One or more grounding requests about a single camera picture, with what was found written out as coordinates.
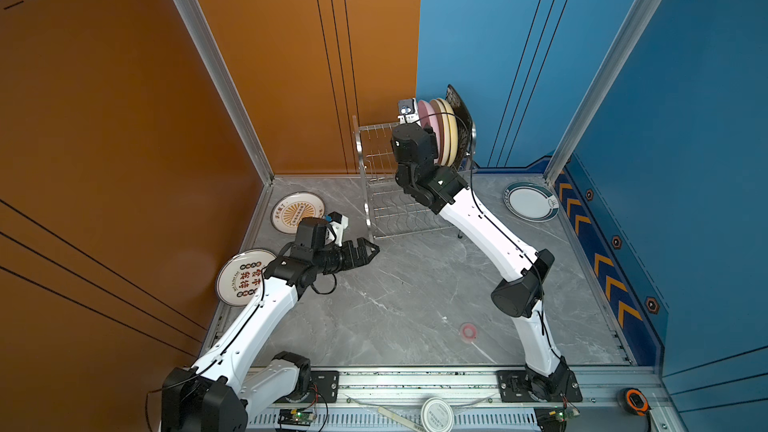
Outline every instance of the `white robotic arm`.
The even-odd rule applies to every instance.
[[[491,259],[504,278],[504,282],[523,279],[523,274],[532,268],[530,258],[535,260],[538,252],[510,232],[472,194],[472,190],[463,188],[453,197],[455,202],[443,207],[439,215],[464,232]],[[499,308],[513,306],[512,303],[500,304],[499,302],[504,301],[502,297],[497,298],[494,295],[492,297]],[[542,301],[538,300],[533,305],[531,317],[525,317],[522,314],[519,317],[513,316],[512,322],[518,330],[525,350],[526,365],[543,376],[549,376],[555,372],[560,365],[561,354],[548,336],[549,325],[544,316]]]
[[[163,432],[239,432],[248,417],[275,400],[307,396],[310,360],[298,354],[281,352],[258,374],[247,373],[283,316],[305,290],[314,288],[318,273],[356,268],[379,253],[364,238],[357,239],[357,247],[351,240],[342,242],[347,217],[333,212],[328,219],[304,218],[296,240],[267,265],[261,294],[256,293],[191,368],[176,368],[166,377],[161,389]]]
[[[392,148],[398,161],[397,183],[462,230],[496,266],[502,280],[491,299],[512,317],[518,330],[529,392],[537,400],[559,400],[572,373],[554,344],[542,303],[542,283],[554,257],[547,250],[537,252],[505,227],[455,170],[434,165],[434,133],[415,123],[401,124],[392,131]],[[318,272],[359,267],[378,253],[379,248],[364,238],[358,238],[357,248],[352,241],[341,242],[346,224],[346,217],[337,213],[330,221],[302,220],[296,240],[267,266],[262,295],[251,300],[191,369],[177,368],[168,375],[163,432],[239,432],[248,417],[275,400],[283,396],[300,400],[306,395],[310,362],[299,355],[283,352],[257,375],[246,379],[246,374],[278,322],[313,287]],[[326,244],[328,234],[333,237]]]

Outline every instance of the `blue wall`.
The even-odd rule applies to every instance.
[[[668,307],[691,430],[768,409],[766,4],[663,0],[576,150]]]
[[[541,0],[536,14],[538,2],[422,0],[416,95],[454,85],[477,124],[480,166],[554,150],[633,0]]]

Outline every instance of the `pink plate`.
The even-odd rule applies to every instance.
[[[422,128],[429,125],[432,130],[435,131],[435,136],[437,137],[437,155],[439,158],[441,151],[440,144],[442,143],[442,134],[440,133],[440,125],[442,124],[442,121],[439,121],[438,119],[440,117],[434,114],[435,110],[429,105],[429,102],[425,100],[418,101],[418,117],[422,123]]]

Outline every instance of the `wall stripe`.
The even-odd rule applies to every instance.
[[[509,147],[509,152],[507,152],[507,158],[504,160],[504,165],[506,166],[509,162],[509,157],[512,154],[512,149],[514,148],[514,143],[518,140],[518,134],[520,133],[520,127],[523,125],[523,120],[525,120],[525,113],[528,111],[528,106],[531,105],[531,99],[533,98],[534,92],[536,92],[536,85],[538,85],[539,77],[542,76],[542,71],[544,69],[544,64],[547,62],[547,57],[549,56],[549,51],[552,48],[552,43],[554,42],[554,36],[558,33],[558,28],[560,27],[560,22],[563,19],[563,14],[565,13],[565,7],[568,6],[568,0],[565,0],[565,4],[563,4],[563,9],[560,11],[560,17],[558,18],[557,25],[554,26],[554,32],[552,32],[552,38],[549,40],[549,45],[547,46],[547,53],[544,54],[544,59],[542,61],[542,66],[538,70],[538,74],[536,75],[536,81],[533,83],[533,89],[531,89],[531,95],[528,96],[528,102],[525,103],[525,109],[523,110],[523,116],[520,119],[520,122],[518,123],[518,129],[514,133],[514,139],[512,140],[512,145]]]
[[[353,131],[352,131],[352,124],[350,121],[350,102],[347,99],[347,95],[346,95],[346,81],[344,80],[344,65],[342,64],[342,60],[341,60],[341,45],[339,44],[339,27],[336,24],[336,8],[333,5],[333,0],[331,0],[331,13],[333,15],[333,30],[336,32],[336,51],[339,53],[339,65],[341,68],[341,86],[342,86],[342,91],[344,92],[344,107],[346,108],[347,124],[349,125],[349,128],[350,128],[350,134],[352,134]],[[339,123],[339,128],[340,128],[339,133],[341,133],[341,121]],[[342,142],[346,142],[346,140],[344,140],[344,135],[342,135]],[[347,172],[349,172],[350,165],[346,161],[346,146],[343,146],[343,149],[344,149],[345,167]]]
[[[96,262],[97,264],[101,265],[101,267],[103,267],[103,268],[106,268],[108,271],[110,271],[111,273],[113,273],[113,274],[117,275],[118,277],[120,277],[121,279],[123,279],[124,281],[126,281],[127,283],[129,283],[129,284],[133,285],[134,287],[136,287],[137,289],[139,289],[140,291],[142,291],[142,292],[143,292],[143,293],[145,293],[146,295],[149,295],[149,296],[150,296],[150,297],[152,297],[154,300],[156,300],[156,301],[158,301],[159,303],[161,303],[162,305],[164,305],[164,306],[168,307],[170,310],[172,310],[172,311],[176,312],[176,313],[177,313],[178,315],[180,315],[181,317],[184,317],[184,318],[186,318],[186,319],[187,319],[189,322],[192,322],[193,324],[197,325],[197,327],[199,327],[199,328],[203,329],[204,331],[205,331],[205,330],[207,330],[207,329],[206,329],[206,327],[204,327],[204,326],[202,326],[202,325],[198,324],[197,322],[195,322],[195,321],[193,321],[192,319],[188,318],[186,315],[182,314],[181,312],[179,312],[179,311],[178,311],[178,310],[176,310],[175,308],[173,308],[173,307],[171,307],[170,305],[166,304],[165,302],[163,302],[163,301],[159,300],[159,299],[158,299],[157,297],[155,297],[154,295],[150,294],[149,292],[147,292],[146,290],[142,289],[141,287],[139,287],[139,286],[138,286],[138,285],[136,285],[135,283],[131,282],[130,280],[128,280],[128,279],[127,279],[126,277],[124,277],[123,275],[120,275],[119,273],[115,272],[115,271],[114,271],[113,269],[111,269],[110,267],[107,267],[106,265],[104,265],[104,264],[103,264],[103,263],[101,263],[100,261],[98,261],[98,260],[96,260],[95,258],[93,258],[91,255],[89,255],[89,254],[87,254],[87,253],[83,252],[83,251],[82,251],[80,248],[76,247],[76,246],[75,246],[75,245],[73,245],[71,242],[68,242],[68,241],[67,241],[66,239],[64,239],[64,238],[63,238],[61,235],[58,235],[58,234],[56,234],[55,232],[53,232],[51,229],[49,229],[49,228],[46,228],[46,227],[45,227],[43,224],[41,224],[40,222],[37,222],[37,221],[36,221],[36,220],[34,220],[32,217],[30,217],[30,216],[27,216],[26,214],[24,214],[24,212],[22,212],[22,211],[18,210],[16,207],[14,207],[14,206],[12,206],[12,205],[8,204],[8,203],[7,203],[5,200],[3,200],[3,199],[1,199],[1,198],[0,198],[0,204],[3,204],[4,206],[6,206],[6,207],[10,208],[11,210],[13,210],[14,212],[16,212],[16,213],[17,213],[17,214],[19,214],[20,216],[22,216],[22,217],[26,218],[27,220],[29,220],[30,222],[32,222],[32,223],[33,223],[33,224],[35,224],[36,226],[38,226],[38,227],[42,228],[42,229],[43,229],[43,230],[45,230],[47,233],[49,233],[49,234],[53,235],[54,237],[56,237],[57,239],[59,239],[60,241],[62,241],[64,244],[66,244],[66,245],[69,245],[69,246],[70,246],[70,247],[72,247],[74,250],[76,250],[76,251],[80,252],[80,253],[81,253],[82,255],[84,255],[85,257],[87,257],[87,258],[91,259],[91,261],[93,261],[93,262]]]
[[[174,348],[174,349],[178,350],[179,352],[184,352],[186,355],[189,355],[190,357],[192,357],[194,359],[197,359],[197,355],[195,355],[195,354],[190,354],[189,352],[187,352],[186,350],[183,350],[182,348],[178,348],[175,345],[169,344],[168,342],[166,342],[166,341],[164,341],[162,339],[158,339],[157,337],[155,337],[153,335],[149,335],[147,332],[140,331],[136,327],[128,325],[125,322],[121,322],[121,321],[117,320],[116,318],[110,317],[109,315],[106,315],[104,312],[100,312],[100,311],[98,311],[98,310],[96,310],[96,309],[94,309],[92,307],[87,306],[86,304],[83,304],[82,302],[78,302],[78,301],[74,300],[73,298],[67,297],[64,294],[60,294],[59,292],[56,292],[52,288],[45,287],[43,284],[35,282],[35,281],[31,280],[30,278],[26,278],[24,275],[18,274],[16,272],[14,272],[13,270],[9,269],[9,268],[6,268],[6,267],[3,267],[2,265],[0,265],[0,269],[3,270],[3,271],[6,271],[7,273],[9,273],[11,275],[14,275],[15,277],[20,278],[21,280],[29,282],[30,284],[37,285],[38,287],[42,288],[43,290],[46,290],[48,292],[51,292],[52,294],[58,295],[59,297],[72,302],[73,304],[77,304],[77,305],[81,306],[82,308],[86,308],[87,310],[89,310],[91,312],[95,312],[96,314],[101,315],[101,317],[108,318],[112,322],[117,322],[118,324],[123,325],[123,326],[129,328],[132,331],[137,331],[137,332],[139,332],[140,334],[142,334],[142,335],[144,335],[146,337],[149,337],[149,338],[151,338],[151,339],[153,339],[155,341],[158,341],[161,344],[166,344],[168,347]]]
[[[346,140],[343,139],[344,133],[342,132],[342,128],[341,128],[341,117],[339,117],[339,103],[336,100],[336,86],[333,85],[333,72],[331,72],[331,58],[330,58],[330,55],[328,53],[328,41],[326,40],[326,29],[325,29],[325,26],[322,24],[322,12],[320,12],[320,0],[317,0],[317,15],[320,18],[320,29],[322,30],[322,43],[325,45],[325,48],[326,48],[326,60],[328,61],[328,75],[329,75],[329,77],[331,79],[331,89],[332,89],[332,92],[333,92],[333,105],[336,108],[336,122],[339,124],[339,136],[342,138],[341,146],[342,146],[342,156],[344,158],[344,167],[346,168],[347,173],[349,173],[350,172],[350,168],[348,167],[347,161],[346,161]],[[336,14],[335,13],[333,15],[333,23],[334,23],[334,27],[335,27],[336,26]],[[339,41],[339,36],[338,36],[338,31],[337,31],[336,42],[338,43],[338,41]]]
[[[741,357],[742,355],[752,354],[753,352],[757,352],[758,350],[765,350],[765,349],[768,349],[768,345],[763,345],[763,347],[754,348],[752,350],[746,350],[746,351],[740,352],[738,354],[729,355],[728,357],[723,357],[722,359],[717,359],[717,360],[712,360],[710,362],[705,362],[704,364],[699,364],[699,365],[695,365],[693,367],[688,367],[687,369],[678,370],[677,372],[672,372],[671,374],[666,374],[666,375],[663,375],[662,377],[664,377],[664,378],[671,377],[673,375],[682,374],[683,372],[687,372],[689,370],[698,369],[700,367],[705,367],[707,365],[716,364],[716,363],[722,362],[724,360],[728,360],[728,359],[732,359],[732,358],[736,358],[736,357]]]
[[[350,33],[350,12],[348,11],[346,6],[346,0],[344,0],[344,20],[346,21],[346,38],[350,46],[350,67],[352,68],[352,91],[354,92],[354,95],[355,95],[355,115],[358,116],[358,118],[360,118],[360,106],[358,106],[357,104],[357,81],[355,81],[355,58],[354,58],[354,54],[352,54],[352,34]],[[350,122],[350,136],[354,137],[355,131],[352,130],[352,118],[349,117],[349,113],[350,113],[349,104],[347,105],[346,109],[347,109],[347,115],[348,115],[347,118],[349,119],[349,122]]]
[[[3,231],[0,231],[0,235],[2,235],[3,237],[5,237],[6,239],[10,240],[11,242],[14,242],[14,243],[15,243],[15,244],[17,244],[17,245],[21,245],[22,247],[24,247],[24,248],[25,248],[25,249],[27,249],[28,251],[32,252],[33,254],[36,254],[37,256],[39,256],[39,257],[41,257],[41,258],[44,258],[45,260],[47,260],[47,261],[48,261],[48,262],[50,262],[51,264],[53,264],[53,265],[56,265],[57,267],[59,267],[59,268],[60,268],[60,269],[62,269],[62,270],[65,270],[66,272],[69,272],[70,274],[72,274],[72,275],[74,275],[75,277],[77,277],[77,278],[81,279],[82,281],[84,281],[84,282],[86,282],[86,283],[89,283],[90,285],[93,285],[94,287],[96,287],[97,289],[101,290],[102,292],[106,292],[107,294],[110,294],[112,297],[116,298],[117,300],[119,300],[119,301],[121,301],[121,302],[123,302],[123,303],[126,303],[126,304],[128,304],[129,306],[131,306],[132,308],[135,308],[135,309],[136,309],[136,310],[138,310],[139,312],[141,312],[141,313],[143,313],[143,314],[146,314],[146,315],[148,315],[148,316],[152,317],[153,319],[155,319],[155,320],[156,320],[156,321],[158,321],[158,322],[162,322],[163,324],[167,325],[168,327],[172,328],[172,329],[173,329],[173,330],[175,330],[175,331],[181,332],[182,334],[186,335],[188,338],[192,339],[193,341],[196,341],[196,342],[198,342],[199,344],[202,344],[202,343],[203,343],[201,340],[197,339],[196,337],[193,337],[193,336],[189,335],[187,332],[184,332],[184,331],[182,331],[181,329],[178,329],[178,328],[174,327],[173,325],[169,324],[168,322],[164,321],[163,319],[161,319],[161,318],[158,318],[158,317],[156,317],[156,316],[154,316],[154,315],[150,314],[149,312],[147,312],[147,311],[143,310],[143,309],[142,309],[142,308],[140,308],[139,306],[137,306],[137,305],[135,305],[135,304],[132,304],[132,303],[130,303],[129,301],[125,300],[124,298],[122,298],[122,297],[118,296],[117,294],[115,294],[115,293],[113,293],[113,292],[110,292],[110,291],[109,291],[109,290],[107,290],[106,288],[103,288],[103,287],[101,287],[101,285],[99,285],[99,284],[96,284],[95,282],[92,282],[92,281],[88,280],[87,278],[85,278],[85,277],[83,277],[82,275],[80,275],[80,274],[76,273],[75,271],[73,271],[73,270],[71,270],[71,269],[69,269],[69,268],[66,268],[65,266],[63,266],[62,264],[59,264],[58,262],[56,262],[56,261],[55,261],[55,260],[53,260],[52,258],[49,258],[49,257],[47,257],[47,256],[45,256],[45,255],[43,255],[43,254],[41,254],[40,252],[38,252],[38,251],[34,250],[32,247],[29,247],[28,245],[25,245],[25,244],[21,243],[20,241],[16,240],[14,237],[11,237],[10,235],[8,235],[8,234],[4,233]]]
[[[708,389],[710,387],[717,387],[718,385],[732,384],[733,382],[741,382],[742,380],[754,379],[754,378],[763,377],[763,376],[766,376],[766,375],[768,375],[768,372],[763,372],[762,374],[751,375],[749,377],[742,377],[742,378],[732,379],[732,380],[724,380],[724,381],[718,382],[716,384],[702,385],[701,387],[696,387],[696,388],[692,388],[692,389],[688,389],[688,390],[681,390],[680,392],[671,392],[670,395],[685,394],[686,392],[694,392],[695,390]]]
[[[514,116],[518,113],[518,108],[520,107],[520,101],[523,97],[523,93],[525,92],[525,86],[528,84],[528,78],[531,76],[531,70],[533,69],[533,64],[536,62],[536,55],[538,54],[538,48],[542,44],[542,39],[544,38],[544,32],[547,31],[547,24],[549,23],[549,17],[552,14],[552,9],[554,8],[554,3],[557,0],[552,0],[552,3],[549,5],[549,12],[547,12],[547,18],[544,19],[544,26],[542,27],[542,33],[538,36],[538,42],[536,43],[536,49],[533,52],[533,57],[531,58],[531,65],[528,67],[528,73],[525,74],[525,81],[523,82],[523,87],[520,89],[520,95],[518,96],[518,102],[514,106],[514,114],[512,114],[512,120],[509,122],[509,127],[507,127],[507,133],[506,136],[504,136],[504,142],[502,142],[502,148],[500,149],[500,153],[498,155],[498,159],[496,160],[496,167],[499,166],[500,161],[502,160],[502,154],[504,153],[504,146],[507,144],[507,139],[509,139],[509,133],[512,130],[512,123],[514,122]]]
[[[525,56],[525,50],[528,48],[528,41],[531,39],[533,24],[536,22],[536,15],[538,15],[538,8],[540,7],[541,4],[542,4],[542,0],[538,0],[538,2],[536,3],[536,11],[533,12],[533,18],[531,19],[531,26],[528,28],[528,36],[525,37],[525,44],[523,45],[523,51],[520,53],[520,61],[518,62],[518,68],[514,72],[514,79],[512,80],[512,86],[509,88],[509,95],[507,96],[507,104],[504,106],[504,113],[502,114],[502,119],[498,122],[498,129],[496,130],[496,138],[493,141],[493,147],[491,148],[491,155],[488,158],[488,167],[491,166],[491,160],[493,160],[493,153],[494,153],[494,150],[496,149],[496,142],[498,141],[499,134],[502,132],[502,124],[504,123],[504,118],[507,115],[507,108],[509,108],[509,101],[512,98],[512,92],[514,91],[514,84],[518,81],[520,66],[523,64],[523,57]],[[501,151],[499,151],[498,157],[502,158]]]
[[[764,402],[765,400],[768,400],[768,397],[752,400],[742,400],[741,402],[731,402],[730,404],[711,405],[709,407],[701,407],[697,409],[679,410],[678,412],[680,414],[685,414],[686,412],[696,412],[697,410],[718,409],[722,407],[730,407],[732,405],[753,404],[755,402]]]

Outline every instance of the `yellow plate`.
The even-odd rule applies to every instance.
[[[456,160],[456,152],[458,152],[458,124],[456,123],[456,114],[453,113],[453,107],[445,99],[438,99],[448,113],[448,125],[451,127],[451,152],[448,156],[447,166],[452,166]]]
[[[448,163],[448,158],[451,156],[451,125],[448,121],[448,111],[437,99],[432,99],[429,101],[429,104],[432,106],[432,108],[435,110],[435,113],[439,113],[440,117],[442,118],[442,150],[440,151],[440,162],[439,164],[441,166],[444,166]]]

